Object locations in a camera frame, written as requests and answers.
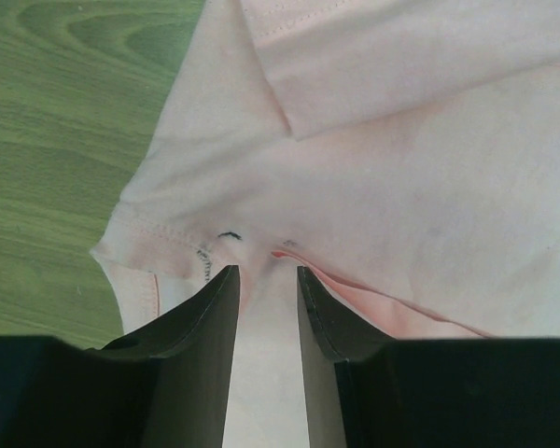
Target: stitched seam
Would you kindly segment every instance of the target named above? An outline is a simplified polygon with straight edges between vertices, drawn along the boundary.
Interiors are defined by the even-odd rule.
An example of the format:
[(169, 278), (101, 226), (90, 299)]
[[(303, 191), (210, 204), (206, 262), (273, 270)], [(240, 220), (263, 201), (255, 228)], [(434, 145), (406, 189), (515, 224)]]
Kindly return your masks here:
[(158, 318), (157, 303), (160, 301), (160, 298), (157, 294), (154, 294), (154, 275), (152, 273), (147, 273), (146, 277), (141, 276), (139, 278), (141, 283), (137, 291), (139, 292), (139, 300), (142, 307), (142, 319), (144, 321), (142, 325), (145, 325), (147, 322)]
[(269, 11), (264, 12), (259, 17), (263, 18), (263, 17), (271, 16), (272, 14), (276, 14), (280, 11), (284, 11), (287, 7), (294, 7), (295, 5), (298, 5), (299, 3), (302, 3), (304, 1), (305, 0), (296, 0), (295, 2), (292, 2), (292, 3), (286, 3), (286, 4), (283, 4), (283, 5), (276, 5), (276, 7), (274, 9), (270, 9)]
[[(123, 213), (119, 213), (119, 212), (117, 212), (117, 215), (119, 215), (119, 216), (118, 217), (112, 217), (112, 221), (116, 222), (118, 225), (120, 225), (122, 227), (130, 229), (132, 231), (138, 231), (139, 233), (145, 233), (145, 234), (148, 234), (148, 235), (156, 236), (158, 238), (162, 238), (162, 240), (165, 240), (169, 243), (177, 243), (179, 245), (184, 246), (186, 249), (190, 249), (193, 252), (203, 250), (202, 248), (196, 246), (192, 241), (188, 241), (188, 240), (192, 240), (192, 238), (187, 236), (182, 231), (179, 231), (179, 230), (176, 230), (176, 229), (171, 229), (171, 228), (162, 226), (161, 224), (156, 224), (156, 223), (153, 223), (153, 222), (141, 219), (141, 218), (130, 217), (130, 216), (127, 216), (127, 215), (125, 215)], [(125, 215), (130, 220), (142, 221), (142, 222), (145, 222), (146, 224), (151, 225), (152, 227), (159, 228), (163, 231), (169, 231), (169, 232), (175, 233), (178, 237), (174, 238), (174, 237), (171, 237), (171, 236), (168, 236), (168, 235), (164, 235), (160, 232), (157, 232), (156, 230), (148, 230), (148, 229), (145, 229), (143, 227), (138, 227), (134, 224), (130, 224), (126, 221), (121, 220), (120, 219), (121, 215)], [(217, 254), (208, 253), (208, 255), (209, 255), (210, 259), (213, 259), (217, 264), (224, 265), (225, 261), (222, 260)]]
[(327, 14), (328, 12), (330, 12), (330, 11), (332, 11), (333, 9), (336, 9), (336, 8), (338, 8), (338, 7), (343, 7), (344, 5), (346, 5), (346, 4), (348, 4), (348, 3), (351, 3), (352, 1), (353, 1), (353, 0), (342, 0), (342, 1), (340, 1), (340, 2), (338, 2), (338, 3), (336, 3), (336, 4), (334, 4), (334, 5), (331, 5), (331, 6), (329, 6), (329, 7), (324, 7), (324, 8), (322, 8), (322, 9), (319, 9), (319, 10), (316, 11), (316, 12), (311, 12), (311, 13), (307, 14), (306, 16), (299, 17), (299, 18), (295, 19), (294, 21), (287, 21), (287, 22), (285, 22), (284, 25), (281, 25), (281, 26), (279, 26), (278, 28), (274, 28), (274, 29), (272, 29), (272, 30), (269, 30), (269, 31), (267, 31), (266, 33), (263, 33), (263, 34), (261, 34), (261, 35), (257, 35), (255, 38), (256, 38), (256, 39), (261, 39), (261, 38), (263, 38), (263, 37), (265, 37), (265, 36), (268, 36), (268, 35), (275, 35), (275, 34), (281, 32), (281, 31), (285, 31), (286, 29), (292, 28), (293, 26), (295, 26), (295, 25), (298, 24), (298, 23), (302, 23), (302, 22), (304, 22), (304, 21), (308, 21), (308, 20), (312, 19), (312, 18), (315, 17), (315, 16), (320, 16), (320, 15), (322, 15), (322, 14)]

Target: fabric fold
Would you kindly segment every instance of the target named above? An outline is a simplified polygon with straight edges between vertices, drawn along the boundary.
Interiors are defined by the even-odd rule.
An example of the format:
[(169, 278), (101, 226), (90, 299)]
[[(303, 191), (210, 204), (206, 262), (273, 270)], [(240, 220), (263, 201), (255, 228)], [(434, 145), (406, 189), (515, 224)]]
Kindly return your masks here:
[(560, 61), (560, 0), (242, 0), (295, 138)]

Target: pink fabric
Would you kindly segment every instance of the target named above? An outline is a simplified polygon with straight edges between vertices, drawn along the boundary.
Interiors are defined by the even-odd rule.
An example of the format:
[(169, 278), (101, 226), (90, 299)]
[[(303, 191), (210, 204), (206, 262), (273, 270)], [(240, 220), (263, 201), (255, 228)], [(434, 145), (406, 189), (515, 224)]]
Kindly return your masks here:
[(92, 253), (125, 331), (241, 266), (226, 447), (308, 445), (299, 264), (395, 337), (560, 336), (560, 0), (207, 2)]

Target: dark stain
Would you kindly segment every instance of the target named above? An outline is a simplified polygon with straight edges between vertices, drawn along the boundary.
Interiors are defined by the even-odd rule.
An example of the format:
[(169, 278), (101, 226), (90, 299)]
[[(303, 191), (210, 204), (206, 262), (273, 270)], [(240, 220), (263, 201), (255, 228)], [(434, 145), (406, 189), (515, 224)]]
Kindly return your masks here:
[(224, 236), (230, 236), (231, 238), (234, 238), (235, 240), (243, 241), (243, 237), (241, 235), (239, 235), (238, 233), (235, 233), (233, 231), (225, 231), (224, 233), (221, 233), (217, 237), (222, 238)]

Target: wooden table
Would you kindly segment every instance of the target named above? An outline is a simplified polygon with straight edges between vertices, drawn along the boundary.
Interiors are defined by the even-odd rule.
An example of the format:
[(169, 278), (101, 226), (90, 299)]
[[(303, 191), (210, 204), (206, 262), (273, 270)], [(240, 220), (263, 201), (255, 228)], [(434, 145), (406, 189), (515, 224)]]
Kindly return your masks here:
[(120, 335), (88, 251), (143, 158), (202, 0), (0, 0), (0, 334)]

